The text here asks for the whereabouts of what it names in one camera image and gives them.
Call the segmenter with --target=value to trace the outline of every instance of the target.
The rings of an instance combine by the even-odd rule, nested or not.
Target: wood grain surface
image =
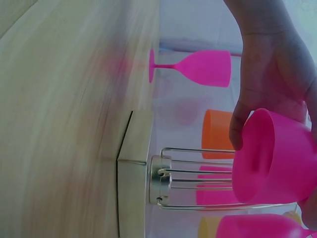
[[[116,238],[115,160],[131,110],[152,104],[159,1],[25,1],[19,17],[6,2],[0,237]]]

